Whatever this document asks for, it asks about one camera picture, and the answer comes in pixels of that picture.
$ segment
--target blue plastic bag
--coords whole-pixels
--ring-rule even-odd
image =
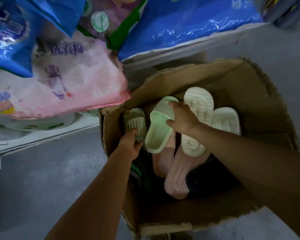
[[[0,0],[0,68],[32,77],[31,53],[43,18],[14,0]]]
[[[72,37],[86,0],[27,0],[44,18]]]
[[[120,48],[119,60],[260,22],[252,0],[148,0]]]

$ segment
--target laundry detergent package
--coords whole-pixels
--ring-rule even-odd
[[[122,44],[119,60],[262,22],[252,0],[149,0],[140,22]]]
[[[86,0],[79,25],[118,50],[140,21],[148,0]]]
[[[43,18],[14,0],[0,0],[0,68],[32,77],[31,53]]]
[[[101,40],[76,31],[32,62],[24,79],[0,69],[0,114],[40,119],[118,105],[130,98],[122,69]]]
[[[85,0],[26,0],[44,18],[72,37],[84,11]]]

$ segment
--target torn cardboard edge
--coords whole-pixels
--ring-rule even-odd
[[[251,89],[247,92],[247,97],[240,94],[244,91],[243,88],[240,88],[241,85]],[[133,91],[131,99],[124,104],[102,108],[100,113],[102,143],[107,156],[116,149],[123,134],[119,121],[125,110],[140,107],[149,116],[151,111],[149,103],[158,101],[167,95],[182,97],[184,91],[191,86],[200,86],[210,91],[216,100],[215,109],[223,106],[234,107],[239,113],[244,136],[268,134],[265,136],[268,139],[261,135],[263,138],[260,140],[268,143],[279,141],[281,146],[291,148],[292,145],[293,149],[299,149],[296,131],[277,89],[256,64],[243,58],[219,59],[209,64],[182,65],[156,72],[146,79],[142,86]],[[123,216],[136,239],[149,234],[159,234],[163,231],[183,231],[190,226],[192,229],[203,229],[255,211],[263,206],[243,186],[217,196],[196,200],[186,199],[149,209],[142,209],[135,197],[135,193],[131,189],[127,189],[126,199],[129,200],[125,199],[126,206],[123,209]],[[197,218],[194,215],[191,216],[192,212],[196,214],[197,212],[205,212],[206,215],[204,219],[202,217]]]

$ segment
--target white shelf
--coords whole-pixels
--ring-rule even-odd
[[[0,155],[8,154],[12,151],[15,152],[16,150],[26,149],[28,147],[38,145],[47,141],[52,141],[70,134],[95,129],[99,126],[100,124],[98,117],[90,117],[77,114],[76,121],[65,128],[47,131],[33,131],[19,139],[6,141],[6,145],[0,145]]]

